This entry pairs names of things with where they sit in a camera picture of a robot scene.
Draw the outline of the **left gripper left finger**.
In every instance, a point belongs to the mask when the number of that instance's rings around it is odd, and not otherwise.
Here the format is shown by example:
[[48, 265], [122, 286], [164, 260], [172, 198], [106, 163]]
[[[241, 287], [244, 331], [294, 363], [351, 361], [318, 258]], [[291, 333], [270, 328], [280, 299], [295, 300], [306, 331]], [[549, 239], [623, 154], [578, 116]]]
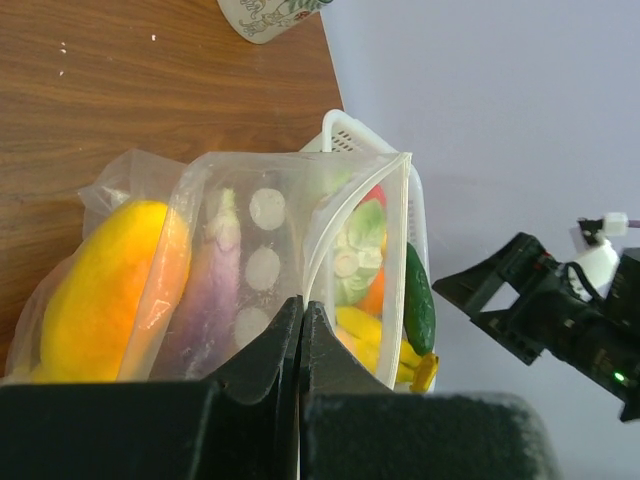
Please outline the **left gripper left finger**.
[[195, 381], [9, 385], [5, 479], [294, 479], [303, 302]]

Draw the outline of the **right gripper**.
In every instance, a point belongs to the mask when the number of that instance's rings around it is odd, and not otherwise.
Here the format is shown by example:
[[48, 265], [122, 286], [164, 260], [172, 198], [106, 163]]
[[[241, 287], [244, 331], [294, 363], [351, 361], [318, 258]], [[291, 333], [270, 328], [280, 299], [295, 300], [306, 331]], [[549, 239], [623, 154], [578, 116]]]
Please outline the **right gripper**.
[[479, 263], [436, 280], [434, 293], [524, 364], [542, 347], [620, 399], [621, 422], [639, 418], [639, 249], [626, 248], [605, 298], [576, 262], [562, 266], [559, 284], [525, 309], [524, 332], [511, 310], [539, 280], [545, 249], [518, 233]]

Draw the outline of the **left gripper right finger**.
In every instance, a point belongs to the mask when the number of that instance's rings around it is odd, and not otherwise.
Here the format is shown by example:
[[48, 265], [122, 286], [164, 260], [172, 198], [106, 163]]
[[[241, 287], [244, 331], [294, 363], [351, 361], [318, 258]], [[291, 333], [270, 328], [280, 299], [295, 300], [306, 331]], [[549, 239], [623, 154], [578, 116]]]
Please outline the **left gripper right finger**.
[[304, 317], [300, 366], [304, 479], [559, 479], [538, 414], [508, 394], [399, 394], [333, 333]]

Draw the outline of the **green cucumber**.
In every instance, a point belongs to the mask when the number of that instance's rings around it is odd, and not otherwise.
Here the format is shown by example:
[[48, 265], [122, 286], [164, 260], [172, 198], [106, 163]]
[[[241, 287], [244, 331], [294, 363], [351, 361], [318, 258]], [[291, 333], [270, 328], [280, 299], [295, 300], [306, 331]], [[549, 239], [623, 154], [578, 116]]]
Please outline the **green cucumber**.
[[431, 353], [435, 343], [436, 312], [429, 279], [411, 243], [406, 246], [403, 326], [419, 356]]

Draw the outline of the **purple eggplant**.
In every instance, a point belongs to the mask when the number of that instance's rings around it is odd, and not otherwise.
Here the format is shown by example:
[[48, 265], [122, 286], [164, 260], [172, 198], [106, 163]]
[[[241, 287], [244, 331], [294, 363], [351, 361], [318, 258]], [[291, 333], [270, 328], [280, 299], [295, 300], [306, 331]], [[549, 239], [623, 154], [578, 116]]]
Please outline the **purple eggplant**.
[[202, 242], [175, 319], [178, 375], [203, 378], [228, 358], [238, 311], [241, 226], [236, 194], [224, 188], [205, 201]]

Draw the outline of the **red apple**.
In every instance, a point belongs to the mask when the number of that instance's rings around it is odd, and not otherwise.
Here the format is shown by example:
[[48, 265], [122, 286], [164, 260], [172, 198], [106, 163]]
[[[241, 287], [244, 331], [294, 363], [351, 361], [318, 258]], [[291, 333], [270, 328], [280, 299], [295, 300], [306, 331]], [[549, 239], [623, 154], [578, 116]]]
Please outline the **red apple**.
[[387, 205], [386, 195], [383, 188], [380, 185], [373, 187], [361, 200], [361, 204], [365, 204], [370, 201], [378, 201], [380, 205], [385, 208]]

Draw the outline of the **polka dot zip bag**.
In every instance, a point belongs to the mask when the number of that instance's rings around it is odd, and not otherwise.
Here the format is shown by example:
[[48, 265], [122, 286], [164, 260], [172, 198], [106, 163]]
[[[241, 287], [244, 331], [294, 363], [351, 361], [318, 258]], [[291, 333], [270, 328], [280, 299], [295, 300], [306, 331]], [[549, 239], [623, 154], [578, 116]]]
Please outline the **polka dot zip bag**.
[[291, 297], [378, 381], [411, 382], [407, 153], [132, 150], [81, 189], [82, 241], [36, 287], [7, 383], [196, 380]]

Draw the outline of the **yellow red mango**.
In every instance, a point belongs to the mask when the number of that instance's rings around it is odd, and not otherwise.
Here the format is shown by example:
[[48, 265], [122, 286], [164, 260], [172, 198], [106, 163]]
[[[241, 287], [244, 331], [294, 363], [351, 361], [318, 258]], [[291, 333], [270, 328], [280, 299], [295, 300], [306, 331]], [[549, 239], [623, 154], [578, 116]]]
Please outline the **yellow red mango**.
[[150, 329], [174, 309], [189, 274], [187, 225], [164, 202], [117, 208], [78, 249], [46, 306], [34, 383], [112, 382], [145, 292]]

